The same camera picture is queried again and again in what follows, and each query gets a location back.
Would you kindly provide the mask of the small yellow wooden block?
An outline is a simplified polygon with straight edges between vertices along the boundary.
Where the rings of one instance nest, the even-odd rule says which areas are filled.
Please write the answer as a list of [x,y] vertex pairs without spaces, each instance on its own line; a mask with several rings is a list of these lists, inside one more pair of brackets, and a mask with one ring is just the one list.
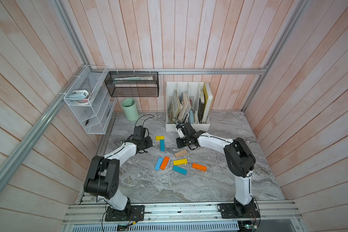
[[164,136],[156,136],[156,141],[164,140]]

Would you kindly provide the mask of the light blue wooden block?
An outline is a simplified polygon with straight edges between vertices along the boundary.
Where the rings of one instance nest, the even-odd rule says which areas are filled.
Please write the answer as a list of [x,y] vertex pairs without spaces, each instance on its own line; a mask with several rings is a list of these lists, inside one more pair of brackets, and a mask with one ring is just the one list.
[[159,171],[159,170],[160,170],[160,167],[161,167],[162,162],[163,162],[163,158],[162,158],[162,157],[159,157],[158,160],[157,160],[157,162],[156,162],[155,168],[154,168],[156,171]]

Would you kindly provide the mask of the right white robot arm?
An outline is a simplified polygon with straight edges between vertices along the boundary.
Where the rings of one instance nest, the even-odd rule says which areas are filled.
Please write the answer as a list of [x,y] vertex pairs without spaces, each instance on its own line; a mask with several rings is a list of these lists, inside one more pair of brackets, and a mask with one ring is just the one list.
[[228,168],[235,175],[235,202],[241,206],[250,205],[253,201],[251,176],[256,158],[246,142],[239,137],[232,140],[211,135],[203,130],[196,131],[190,123],[179,123],[176,129],[179,148],[205,147],[225,155]]

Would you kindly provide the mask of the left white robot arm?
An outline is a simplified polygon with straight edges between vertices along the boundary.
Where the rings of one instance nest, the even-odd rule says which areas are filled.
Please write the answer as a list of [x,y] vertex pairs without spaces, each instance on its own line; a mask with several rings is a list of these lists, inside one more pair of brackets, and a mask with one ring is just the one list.
[[103,156],[92,158],[84,182],[84,192],[103,199],[113,210],[128,208],[129,198],[119,188],[120,167],[136,154],[146,153],[152,147],[149,130],[135,126],[134,132],[116,150]]

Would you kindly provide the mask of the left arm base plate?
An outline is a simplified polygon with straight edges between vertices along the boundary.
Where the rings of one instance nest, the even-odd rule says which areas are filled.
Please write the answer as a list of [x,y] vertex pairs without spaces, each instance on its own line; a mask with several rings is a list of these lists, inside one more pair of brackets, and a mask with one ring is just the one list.
[[105,221],[143,221],[145,206],[127,206],[124,210],[116,210],[112,207],[107,208]]

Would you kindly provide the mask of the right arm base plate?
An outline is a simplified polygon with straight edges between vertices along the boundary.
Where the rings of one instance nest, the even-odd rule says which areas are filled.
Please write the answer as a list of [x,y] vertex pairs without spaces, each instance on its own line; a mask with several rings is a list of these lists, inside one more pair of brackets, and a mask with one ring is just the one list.
[[218,209],[223,219],[260,218],[259,209],[254,202],[250,202],[246,206],[235,203],[219,204]]

